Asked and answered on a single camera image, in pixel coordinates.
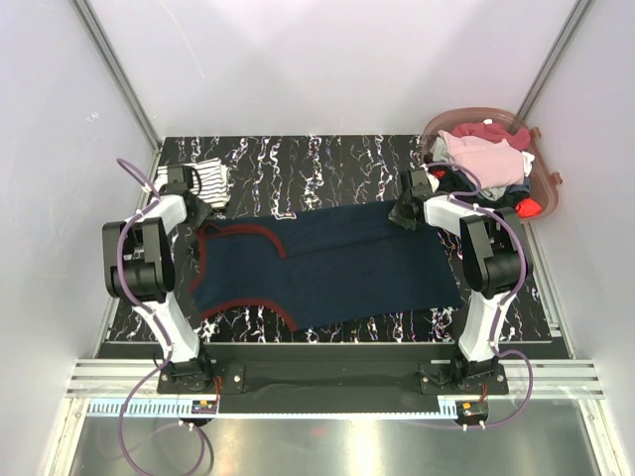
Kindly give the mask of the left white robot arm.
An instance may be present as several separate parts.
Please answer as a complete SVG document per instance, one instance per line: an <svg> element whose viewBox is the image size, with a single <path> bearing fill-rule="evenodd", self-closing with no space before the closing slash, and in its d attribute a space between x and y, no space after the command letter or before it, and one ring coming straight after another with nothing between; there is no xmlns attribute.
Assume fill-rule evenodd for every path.
<svg viewBox="0 0 635 476"><path fill-rule="evenodd" d="M196 228L211 212L193 191L201 179L192 167L170 166L167 182L155 187L136 166L123 159L116 163L150 193L150 201L133 216L103 225L106 289L148 323L163 348L162 367L180 373L180 381L192 392L204 392L213 383L214 369L175 297L169 244L169 235L180 225Z"/></svg>

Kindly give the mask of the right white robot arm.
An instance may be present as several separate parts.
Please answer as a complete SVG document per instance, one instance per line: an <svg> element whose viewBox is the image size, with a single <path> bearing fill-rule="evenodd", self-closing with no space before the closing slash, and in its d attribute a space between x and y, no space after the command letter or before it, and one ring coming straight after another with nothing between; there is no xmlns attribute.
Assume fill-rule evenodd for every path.
<svg viewBox="0 0 635 476"><path fill-rule="evenodd" d="M532 272L517 211L466 202L460 193L433 191L427 171L400 173L401 193L389 219L406 229L427 224L457 237L462 272L471 289L465 328L458 338L464 360L450 368L453 386L472 393L486 380L481 365L499 356L503 317Z"/></svg>

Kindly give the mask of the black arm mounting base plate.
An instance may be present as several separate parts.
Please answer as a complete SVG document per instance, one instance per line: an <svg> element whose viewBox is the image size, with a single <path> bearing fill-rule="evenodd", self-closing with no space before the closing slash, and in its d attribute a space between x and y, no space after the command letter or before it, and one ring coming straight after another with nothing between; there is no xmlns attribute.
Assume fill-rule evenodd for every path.
<svg viewBox="0 0 635 476"><path fill-rule="evenodd" d="M453 343L213 343L227 414L423 414L435 412L440 370Z"/></svg>

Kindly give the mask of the navy tank top red trim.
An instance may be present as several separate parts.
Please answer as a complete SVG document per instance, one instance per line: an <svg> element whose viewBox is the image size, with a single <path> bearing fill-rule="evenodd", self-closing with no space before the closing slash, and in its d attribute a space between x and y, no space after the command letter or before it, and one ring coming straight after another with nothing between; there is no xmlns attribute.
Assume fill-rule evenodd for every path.
<svg viewBox="0 0 635 476"><path fill-rule="evenodd" d="M203 317L264 306L291 330L379 314L460 306L436 229L405 229L378 201L207 222L190 287Z"/></svg>

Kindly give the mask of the black white striped tank top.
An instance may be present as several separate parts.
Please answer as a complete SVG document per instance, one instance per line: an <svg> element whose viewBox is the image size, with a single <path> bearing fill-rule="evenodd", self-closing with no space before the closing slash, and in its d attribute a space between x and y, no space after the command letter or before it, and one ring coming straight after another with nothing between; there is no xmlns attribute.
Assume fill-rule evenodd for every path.
<svg viewBox="0 0 635 476"><path fill-rule="evenodd" d="M199 163L181 164L193 166L202 179L202 192L200 197L208 203L212 209L222 210L229 202L228 167L221 163L219 158L202 161ZM156 190L160 187L161 176L167 166L158 167L154 180Z"/></svg>

